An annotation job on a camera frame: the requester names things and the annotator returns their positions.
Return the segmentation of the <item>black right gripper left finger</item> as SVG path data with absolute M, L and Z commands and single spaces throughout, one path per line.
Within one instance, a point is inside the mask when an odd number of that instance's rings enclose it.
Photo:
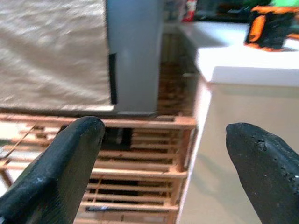
M 0 224 L 73 224 L 104 133 L 95 116 L 62 130 L 0 197 Z

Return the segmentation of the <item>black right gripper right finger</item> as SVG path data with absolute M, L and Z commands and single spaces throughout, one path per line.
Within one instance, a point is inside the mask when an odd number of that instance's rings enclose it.
M 262 224 L 299 224 L 299 154 L 248 123 L 227 125 L 226 147 Z

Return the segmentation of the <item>grey fridge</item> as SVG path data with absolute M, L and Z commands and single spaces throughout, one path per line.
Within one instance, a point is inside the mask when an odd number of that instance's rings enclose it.
M 0 111 L 148 116 L 162 0 L 0 0 Z

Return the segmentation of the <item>white counter unit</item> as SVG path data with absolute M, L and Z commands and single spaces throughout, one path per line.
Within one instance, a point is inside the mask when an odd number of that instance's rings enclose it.
M 261 224 L 226 149 L 226 126 L 245 122 L 299 153 L 299 41 L 282 52 L 244 45 L 248 26 L 200 21 L 179 26 L 197 73 L 196 142 L 179 224 Z

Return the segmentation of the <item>orange black tool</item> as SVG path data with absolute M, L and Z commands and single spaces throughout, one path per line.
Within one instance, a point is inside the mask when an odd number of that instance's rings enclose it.
M 255 6 L 244 45 L 267 52 L 282 51 L 298 13 L 299 7 Z

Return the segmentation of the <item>green object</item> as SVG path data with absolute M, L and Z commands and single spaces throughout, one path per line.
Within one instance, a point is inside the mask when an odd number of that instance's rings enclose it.
M 299 7 L 299 0 L 271 0 L 270 4 L 276 7 Z

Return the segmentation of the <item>red white object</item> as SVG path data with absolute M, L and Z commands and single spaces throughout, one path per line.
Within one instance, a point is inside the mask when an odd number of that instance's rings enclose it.
M 192 22 L 196 12 L 197 0 L 186 0 L 182 22 Z

